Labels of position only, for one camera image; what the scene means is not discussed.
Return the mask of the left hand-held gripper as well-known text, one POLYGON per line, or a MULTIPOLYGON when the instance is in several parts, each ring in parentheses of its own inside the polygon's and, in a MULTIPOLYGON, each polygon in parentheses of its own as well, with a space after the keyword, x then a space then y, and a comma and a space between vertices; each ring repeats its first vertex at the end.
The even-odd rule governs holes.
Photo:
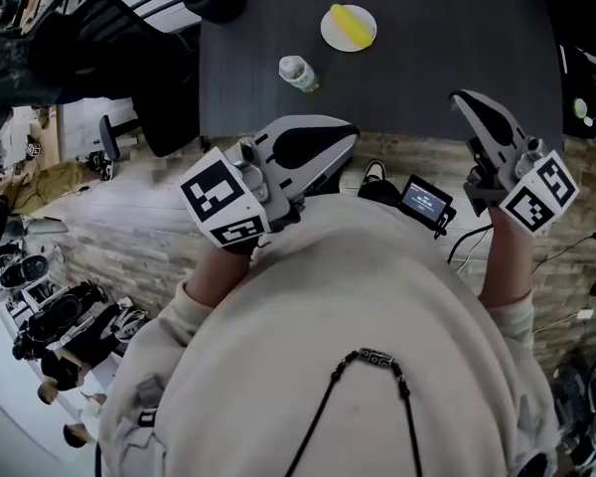
POLYGON ((359 130, 320 114, 288 115, 229 149, 215 147, 178 182, 198 230, 229 247, 300 221, 304 199, 352 158, 359 130))

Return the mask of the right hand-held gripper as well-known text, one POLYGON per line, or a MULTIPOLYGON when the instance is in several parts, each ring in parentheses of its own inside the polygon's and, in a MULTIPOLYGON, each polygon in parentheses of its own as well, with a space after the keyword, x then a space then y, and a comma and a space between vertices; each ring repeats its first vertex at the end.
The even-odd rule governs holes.
POLYGON ((450 99, 475 133, 467 143, 475 166, 464 184, 475 213, 498 207, 529 234, 545 231, 579 193, 560 155, 491 98, 459 89, 450 99))

